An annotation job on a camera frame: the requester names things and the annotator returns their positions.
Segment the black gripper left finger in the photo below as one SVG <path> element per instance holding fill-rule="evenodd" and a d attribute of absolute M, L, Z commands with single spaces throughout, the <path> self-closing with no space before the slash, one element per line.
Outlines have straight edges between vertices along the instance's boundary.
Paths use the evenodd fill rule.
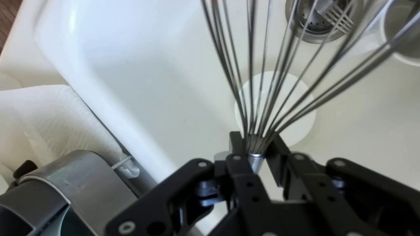
<path fill-rule="evenodd" d="M 222 160 L 193 159 L 130 203 L 105 227 L 105 236 L 185 236 L 218 203 L 227 214 L 214 236 L 250 236 L 247 222 L 262 202 L 262 184 L 245 153 L 245 140 L 229 134 L 231 152 Z"/>

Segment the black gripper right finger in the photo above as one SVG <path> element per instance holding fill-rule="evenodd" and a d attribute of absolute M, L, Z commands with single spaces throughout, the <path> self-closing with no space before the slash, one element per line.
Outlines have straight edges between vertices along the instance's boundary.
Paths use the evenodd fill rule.
<path fill-rule="evenodd" d="M 344 157 L 324 165 L 281 138 L 265 157 L 283 198 L 313 207 L 312 231 L 327 236 L 420 236 L 420 191 Z"/>

